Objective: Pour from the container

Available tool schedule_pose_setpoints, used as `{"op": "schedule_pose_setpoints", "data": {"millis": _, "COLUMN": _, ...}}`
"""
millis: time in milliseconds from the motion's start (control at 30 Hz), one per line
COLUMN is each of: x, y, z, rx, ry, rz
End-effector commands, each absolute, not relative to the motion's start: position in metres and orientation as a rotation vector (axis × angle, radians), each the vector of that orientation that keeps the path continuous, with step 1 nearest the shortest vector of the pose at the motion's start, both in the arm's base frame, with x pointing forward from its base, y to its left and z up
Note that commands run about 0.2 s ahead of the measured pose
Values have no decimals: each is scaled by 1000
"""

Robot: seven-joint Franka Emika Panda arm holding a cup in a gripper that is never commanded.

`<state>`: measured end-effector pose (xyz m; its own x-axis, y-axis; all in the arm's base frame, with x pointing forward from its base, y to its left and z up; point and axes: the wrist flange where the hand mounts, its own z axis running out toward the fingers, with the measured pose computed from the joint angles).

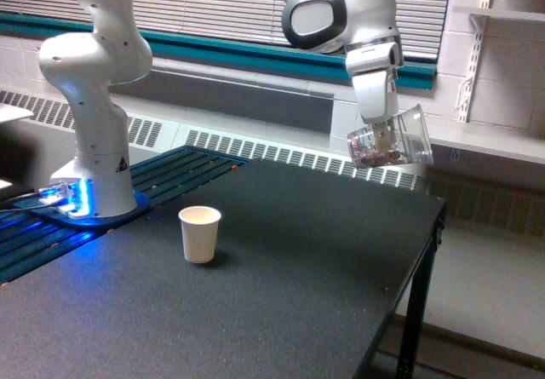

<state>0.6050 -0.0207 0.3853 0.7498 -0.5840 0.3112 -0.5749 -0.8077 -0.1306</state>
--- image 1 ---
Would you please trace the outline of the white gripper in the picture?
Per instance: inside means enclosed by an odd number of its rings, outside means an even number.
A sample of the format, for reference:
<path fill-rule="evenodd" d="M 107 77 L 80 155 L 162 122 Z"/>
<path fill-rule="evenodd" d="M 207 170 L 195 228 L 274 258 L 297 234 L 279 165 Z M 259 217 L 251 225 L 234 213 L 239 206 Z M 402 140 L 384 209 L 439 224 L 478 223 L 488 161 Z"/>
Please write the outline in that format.
<path fill-rule="evenodd" d="M 396 41 L 369 41 L 345 50 L 359 114 L 364 123 L 373 124 L 376 150 L 387 153 L 394 143 L 387 120 L 399 112 L 395 79 L 403 61 L 401 48 Z"/>

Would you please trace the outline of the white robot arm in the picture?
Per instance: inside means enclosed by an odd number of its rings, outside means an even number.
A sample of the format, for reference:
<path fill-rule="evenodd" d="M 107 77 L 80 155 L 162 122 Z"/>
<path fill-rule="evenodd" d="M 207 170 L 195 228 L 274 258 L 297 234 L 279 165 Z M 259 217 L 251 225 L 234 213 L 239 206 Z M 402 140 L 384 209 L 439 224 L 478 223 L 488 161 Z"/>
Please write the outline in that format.
<path fill-rule="evenodd" d="M 72 219 L 125 215 L 137 206 L 129 172 L 128 117 L 109 88 L 144 78 L 152 51 L 135 23 L 133 0 L 78 0 L 91 15 L 90 33 L 45 40 L 39 66 L 71 108 L 74 159 L 53 173 L 67 184 L 59 207 Z M 381 148 L 399 107 L 395 89 L 403 63 L 395 0 L 284 0 L 282 28 L 298 49 L 328 54 L 343 49 L 360 116 Z"/>

